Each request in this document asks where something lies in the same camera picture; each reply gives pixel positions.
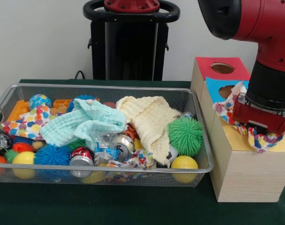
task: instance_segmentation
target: green spiky ball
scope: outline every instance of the green spiky ball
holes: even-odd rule
[[[181,117],[168,125],[169,140],[182,156],[195,156],[203,141],[203,125],[195,119]]]
[[[6,150],[6,153],[4,154],[4,157],[7,161],[7,163],[12,163],[13,159],[18,155],[17,151],[14,151],[13,149]]]
[[[70,143],[68,146],[70,147],[71,151],[74,151],[78,147],[86,146],[86,142],[85,142],[85,140],[78,139],[78,140]]]

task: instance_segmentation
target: white ball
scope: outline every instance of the white ball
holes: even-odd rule
[[[175,158],[178,157],[178,154],[179,154],[178,151],[174,147],[169,145],[169,154],[166,158],[169,160],[170,164],[175,160]]]

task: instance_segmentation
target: wooden box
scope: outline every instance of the wooden box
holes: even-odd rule
[[[191,89],[197,93],[215,167],[210,173],[218,202],[277,202],[285,186],[285,137],[269,152],[258,154],[247,138],[212,109],[224,101],[222,90],[250,74],[239,58],[196,58]]]

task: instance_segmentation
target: black cable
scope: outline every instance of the black cable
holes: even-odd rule
[[[85,79],[86,79],[86,78],[85,78],[85,75],[84,75],[84,73],[83,73],[83,71],[82,71],[82,70],[79,70],[79,71],[77,72],[77,74],[76,74],[76,76],[75,76],[75,79],[77,79],[77,76],[78,76],[79,74],[81,74],[81,75],[82,75],[83,80],[85,80]]]

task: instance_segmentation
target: red box top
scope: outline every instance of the red box top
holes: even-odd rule
[[[240,58],[208,58],[196,57],[204,80],[210,77],[216,80],[250,80],[250,73]]]

